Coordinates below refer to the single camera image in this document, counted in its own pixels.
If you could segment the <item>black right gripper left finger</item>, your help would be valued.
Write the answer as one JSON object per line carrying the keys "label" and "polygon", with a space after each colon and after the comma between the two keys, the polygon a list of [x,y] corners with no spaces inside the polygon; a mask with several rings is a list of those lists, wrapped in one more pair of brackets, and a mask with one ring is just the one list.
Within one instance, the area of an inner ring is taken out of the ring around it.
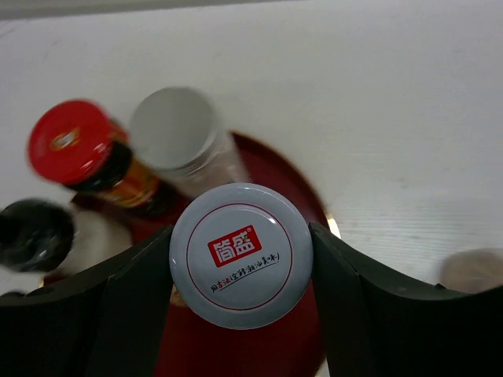
{"label": "black right gripper left finger", "polygon": [[152,376],[172,288],[172,229],[27,295],[1,297],[3,376]]}

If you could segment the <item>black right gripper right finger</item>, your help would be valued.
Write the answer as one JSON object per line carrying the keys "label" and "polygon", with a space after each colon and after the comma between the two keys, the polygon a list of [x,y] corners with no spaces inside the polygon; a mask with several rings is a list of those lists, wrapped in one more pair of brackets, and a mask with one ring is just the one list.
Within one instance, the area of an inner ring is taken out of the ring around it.
{"label": "black right gripper right finger", "polygon": [[312,281],[333,376],[499,376],[502,290],[452,291],[309,226]]}

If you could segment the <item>black-cap white powder bottle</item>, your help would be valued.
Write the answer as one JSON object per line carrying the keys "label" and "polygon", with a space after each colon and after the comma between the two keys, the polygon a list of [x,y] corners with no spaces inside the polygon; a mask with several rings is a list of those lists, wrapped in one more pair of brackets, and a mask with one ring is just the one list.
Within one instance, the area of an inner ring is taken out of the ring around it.
{"label": "black-cap white powder bottle", "polygon": [[71,276],[132,246],[130,230],[92,210],[22,199],[1,210],[1,265]]}

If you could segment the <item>pink-lid jar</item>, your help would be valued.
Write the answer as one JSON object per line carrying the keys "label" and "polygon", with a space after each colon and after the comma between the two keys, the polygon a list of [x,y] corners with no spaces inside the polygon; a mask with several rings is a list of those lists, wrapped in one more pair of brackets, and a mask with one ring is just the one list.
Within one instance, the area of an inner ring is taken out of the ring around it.
{"label": "pink-lid jar", "polygon": [[439,283],[447,289],[475,294],[502,285],[502,249],[479,248],[446,258]]}

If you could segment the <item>white-lid dark sauce jar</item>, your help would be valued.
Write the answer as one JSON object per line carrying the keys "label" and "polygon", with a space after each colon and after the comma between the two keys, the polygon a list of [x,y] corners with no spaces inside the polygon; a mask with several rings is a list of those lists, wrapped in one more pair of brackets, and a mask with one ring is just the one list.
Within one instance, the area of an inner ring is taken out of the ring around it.
{"label": "white-lid dark sauce jar", "polygon": [[170,269],[186,305],[222,328],[280,320],[307,290],[313,265],[297,207],[256,184],[222,185],[197,197],[171,234]]}

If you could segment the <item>red-lid chili sauce jar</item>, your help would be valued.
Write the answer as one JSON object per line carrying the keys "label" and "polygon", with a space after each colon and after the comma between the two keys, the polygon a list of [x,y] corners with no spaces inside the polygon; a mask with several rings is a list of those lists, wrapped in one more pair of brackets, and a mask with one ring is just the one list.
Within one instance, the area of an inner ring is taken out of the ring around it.
{"label": "red-lid chili sauce jar", "polygon": [[28,161],[41,178],[140,217],[168,212],[176,190],[134,154],[127,132],[92,101],[61,102],[34,125]]}

